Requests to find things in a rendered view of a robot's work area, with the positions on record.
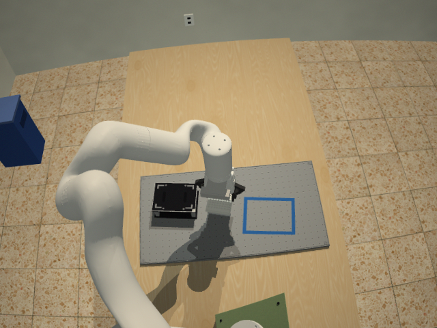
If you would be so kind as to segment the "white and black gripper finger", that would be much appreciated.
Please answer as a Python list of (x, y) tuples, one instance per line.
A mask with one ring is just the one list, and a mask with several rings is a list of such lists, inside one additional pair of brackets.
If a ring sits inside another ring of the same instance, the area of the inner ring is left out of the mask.
[(238, 194), (241, 194), (243, 191), (245, 191), (245, 187), (240, 185), (240, 184), (238, 184), (238, 183), (236, 183), (236, 182), (235, 182), (234, 186), (235, 186), (235, 190), (234, 190), (234, 193), (232, 193), (232, 196), (231, 196), (231, 200), (232, 201), (234, 201), (234, 199), (236, 199), (236, 196)]
[(196, 180), (195, 184), (199, 186), (199, 188), (204, 187), (204, 178)]

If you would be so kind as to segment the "blue tape outline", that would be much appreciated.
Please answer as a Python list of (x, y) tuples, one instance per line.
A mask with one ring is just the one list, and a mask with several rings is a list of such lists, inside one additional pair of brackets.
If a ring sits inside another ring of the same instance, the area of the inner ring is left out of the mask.
[[(246, 230), (247, 200), (292, 201), (292, 231), (291, 232), (247, 231)], [(294, 198), (244, 197), (244, 213), (243, 213), (243, 229), (242, 229), (242, 233), (243, 234), (295, 234), (295, 200), (294, 200)]]

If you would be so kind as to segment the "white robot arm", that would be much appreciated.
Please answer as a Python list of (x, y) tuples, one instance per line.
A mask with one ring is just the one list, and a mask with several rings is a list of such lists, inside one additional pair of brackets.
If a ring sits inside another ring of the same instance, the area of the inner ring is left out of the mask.
[(100, 122), (87, 134), (59, 182), (57, 210), (66, 219), (83, 220), (85, 260), (118, 323), (112, 328), (182, 328), (169, 326), (135, 277), (124, 247), (122, 194), (109, 173), (119, 159), (181, 165), (189, 158), (190, 141), (200, 145), (208, 177), (201, 197), (229, 200), (230, 190), (225, 188), (234, 171), (231, 139), (215, 124), (201, 120), (189, 120), (175, 133)]

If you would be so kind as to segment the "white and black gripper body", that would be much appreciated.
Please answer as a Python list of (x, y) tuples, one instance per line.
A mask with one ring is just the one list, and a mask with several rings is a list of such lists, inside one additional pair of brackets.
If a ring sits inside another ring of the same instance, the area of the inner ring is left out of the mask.
[[(235, 182), (236, 182), (236, 176), (234, 171), (231, 171), (232, 175), (229, 176), (229, 180), (227, 180), (227, 184), (226, 184), (226, 188), (225, 189), (229, 189), (231, 194), (234, 193), (234, 189), (235, 189)], [(235, 180), (235, 182), (233, 181)], [(204, 186), (206, 187), (207, 185), (207, 181), (208, 181), (208, 177), (206, 176), (206, 171), (205, 171), (205, 176), (204, 176)]]

